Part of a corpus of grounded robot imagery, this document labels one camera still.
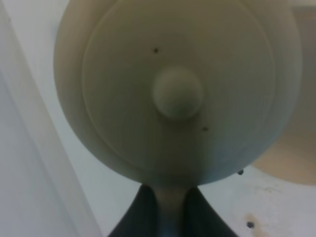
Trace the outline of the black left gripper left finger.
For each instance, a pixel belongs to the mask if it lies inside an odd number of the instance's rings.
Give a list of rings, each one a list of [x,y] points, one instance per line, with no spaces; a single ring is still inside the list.
[[[154,191],[142,185],[123,218],[110,233],[111,237],[156,237],[158,204]]]

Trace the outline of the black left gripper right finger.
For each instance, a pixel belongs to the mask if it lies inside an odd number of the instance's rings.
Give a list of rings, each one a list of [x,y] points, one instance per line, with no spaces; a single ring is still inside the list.
[[[184,202],[184,236],[236,237],[237,234],[221,219],[201,191],[190,189]]]

